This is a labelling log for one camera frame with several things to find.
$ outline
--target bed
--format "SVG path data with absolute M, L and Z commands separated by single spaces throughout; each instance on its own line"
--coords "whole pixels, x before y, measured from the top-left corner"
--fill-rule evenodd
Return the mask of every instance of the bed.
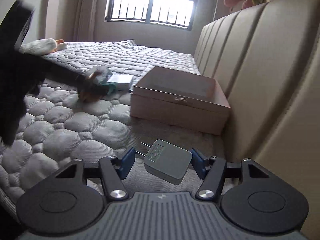
M 191 55 L 137 46 L 133 40 L 122 42 L 69 42 L 68 48 L 44 56 L 80 74 L 97 65 L 110 67 L 114 74 L 135 76 L 136 84 L 154 66 L 200 74 Z M 27 95 L 28 112 L 21 119 L 11 147 L 0 145 L 0 201 L 15 216 L 17 199 L 33 185 L 74 158 L 97 162 L 108 155 L 119 156 L 133 146 L 146 152 L 141 142 L 166 140 L 179 147 L 197 147 L 207 156 L 222 156 L 219 137 L 130 117 L 130 93 L 117 92 L 95 103 L 78 101 L 74 87 L 45 80 L 37 97 Z M 191 191 L 201 184 L 190 167 L 183 182 L 172 185 L 144 169 L 136 159 L 123 181 L 129 194 L 135 191 Z M 99 179 L 87 185 L 101 194 Z

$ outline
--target pink plush toy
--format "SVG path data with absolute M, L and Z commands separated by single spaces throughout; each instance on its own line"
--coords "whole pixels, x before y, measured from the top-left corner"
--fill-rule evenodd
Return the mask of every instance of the pink plush toy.
M 225 6 L 230 8 L 230 13 L 246 9 L 254 5 L 252 0 L 224 0 L 223 3 Z

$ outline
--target white quilted bedspread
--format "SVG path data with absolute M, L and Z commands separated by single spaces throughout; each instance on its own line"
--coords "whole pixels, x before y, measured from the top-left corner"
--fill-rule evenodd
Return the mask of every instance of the white quilted bedspread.
M 66 50 L 45 58 L 79 73 L 108 64 L 114 73 L 134 75 L 135 83 L 154 66 L 199 74 L 191 55 L 136 46 L 134 41 L 70 42 Z M 146 152 L 141 142 L 152 144 L 156 139 L 219 155 L 214 152 L 216 138 L 212 135 L 130 117 L 129 93 L 83 104 L 75 88 L 46 80 L 39 95 L 27 95 L 25 102 L 28 113 L 20 121 L 15 142 L 10 148 L 0 146 L 0 200 L 13 214 L 14 203 L 25 190 L 74 158 L 97 162 L 108 155 L 119 155 L 129 146 Z M 147 173 L 143 161 L 136 159 L 123 183 L 130 194 L 160 190 L 195 193 L 201 181 L 190 168 L 183 182 L 174 186 Z M 99 179 L 88 180 L 87 184 L 102 193 Z

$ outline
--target gray charger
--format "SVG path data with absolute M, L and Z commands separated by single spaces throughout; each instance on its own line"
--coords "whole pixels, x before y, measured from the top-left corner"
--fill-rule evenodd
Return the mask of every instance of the gray charger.
M 156 140 L 146 155 L 137 154 L 144 157 L 147 172 L 174 185 L 182 182 L 192 159 L 191 152 L 163 140 Z

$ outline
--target metal prong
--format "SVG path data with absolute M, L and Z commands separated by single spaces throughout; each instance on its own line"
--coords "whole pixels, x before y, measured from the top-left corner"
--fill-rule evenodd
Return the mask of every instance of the metal prong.
M 142 154 L 141 152 L 138 152 L 138 151 L 136 151 L 136 155 L 137 155 L 137 157 L 140 158 L 140 159 L 144 159 L 144 157 L 145 157 L 144 154 Z
M 143 143 L 143 142 L 141 142 L 141 144 L 142 144 L 144 147 L 148 148 L 148 150 L 150 150 L 150 149 L 151 149 L 151 146 L 150 146 L 150 145 L 145 144 L 145 143 Z

